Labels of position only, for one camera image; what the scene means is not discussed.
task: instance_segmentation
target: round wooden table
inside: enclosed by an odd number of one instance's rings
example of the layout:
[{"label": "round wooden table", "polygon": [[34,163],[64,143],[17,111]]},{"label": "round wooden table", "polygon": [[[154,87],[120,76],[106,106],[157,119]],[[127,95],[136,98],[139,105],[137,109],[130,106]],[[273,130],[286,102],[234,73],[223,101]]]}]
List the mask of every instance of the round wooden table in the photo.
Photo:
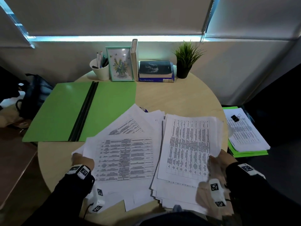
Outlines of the round wooden table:
[{"label": "round wooden table", "polygon": [[[98,81],[93,71],[76,82]],[[227,150],[228,129],[223,109],[209,87],[189,73],[186,79],[175,79],[174,83],[137,82],[136,104],[149,112],[165,111],[183,117],[213,116],[224,122],[222,149]],[[43,178],[53,191],[58,181],[70,169],[71,152],[84,142],[39,142],[38,158]],[[85,201],[80,216],[83,216]],[[124,201],[99,214],[87,214],[86,220],[102,225],[124,225],[134,223],[150,212],[163,211],[154,200],[136,209],[125,212]]]}]

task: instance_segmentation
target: bright green folder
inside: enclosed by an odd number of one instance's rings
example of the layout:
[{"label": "bright green folder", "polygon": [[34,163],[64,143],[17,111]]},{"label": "bright green folder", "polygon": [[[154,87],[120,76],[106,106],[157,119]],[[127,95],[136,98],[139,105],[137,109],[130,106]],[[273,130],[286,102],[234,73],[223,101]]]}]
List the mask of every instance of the bright green folder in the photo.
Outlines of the bright green folder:
[{"label": "bright green folder", "polygon": [[[224,107],[223,109],[235,109],[235,108],[238,108],[238,107],[237,106]],[[268,155],[268,151],[267,150],[264,150],[264,151],[253,151],[253,152],[238,152],[238,151],[235,150],[235,148],[233,147],[233,145],[231,144],[231,142],[230,142],[229,139],[228,139],[228,148],[230,149],[230,151],[232,152],[232,154],[233,154],[233,156],[235,158]]]},{"label": "bright green folder", "polygon": [[[90,86],[91,82],[57,84],[22,141],[68,141]],[[128,110],[135,96],[135,82],[99,82],[79,141],[95,136]]]}]

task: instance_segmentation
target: pen holder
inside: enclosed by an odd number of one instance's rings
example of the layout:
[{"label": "pen holder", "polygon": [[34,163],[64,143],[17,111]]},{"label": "pen holder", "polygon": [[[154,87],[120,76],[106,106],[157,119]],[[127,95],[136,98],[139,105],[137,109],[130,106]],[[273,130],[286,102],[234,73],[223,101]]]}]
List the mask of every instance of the pen holder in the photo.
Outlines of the pen holder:
[{"label": "pen holder", "polygon": [[96,74],[99,80],[101,81],[109,80],[109,65],[99,69],[95,69],[92,66],[97,66],[96,59],[93,59],[90,62],[90,67],[92,68],[92,70],[94,71],[94,73]]}]

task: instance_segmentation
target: black plant pot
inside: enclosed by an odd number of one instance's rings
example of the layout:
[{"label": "black plant pot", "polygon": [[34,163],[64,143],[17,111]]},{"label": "black plant pot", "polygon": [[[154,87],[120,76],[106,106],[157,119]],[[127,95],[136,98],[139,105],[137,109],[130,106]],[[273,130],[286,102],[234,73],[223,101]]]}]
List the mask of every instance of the black plant pot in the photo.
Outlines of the black plant pot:
[{"label": "black plant pot", "polygon": [[182,63],[177,62],[177,77],[186,78],[191,68],[183,68]]}]

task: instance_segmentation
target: roller blind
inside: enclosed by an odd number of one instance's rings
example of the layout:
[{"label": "roller blind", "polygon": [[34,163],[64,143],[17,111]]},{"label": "roller blind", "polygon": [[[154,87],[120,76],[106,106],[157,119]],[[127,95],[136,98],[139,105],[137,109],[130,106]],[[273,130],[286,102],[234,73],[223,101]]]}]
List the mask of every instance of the roller blind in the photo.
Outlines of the roller blind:
[{"label": "roller blind", "polygon": [[5,0],[32,36],[199,35],[212,0]]},{"label": "roller blind", "polygon": [[296,39],[301,0],[220,0],[206,37]]},{"label": "roller blind", "polygon": [[30,47],[20,30],[14,25],[6,12],[0,7],[0,47]]}]

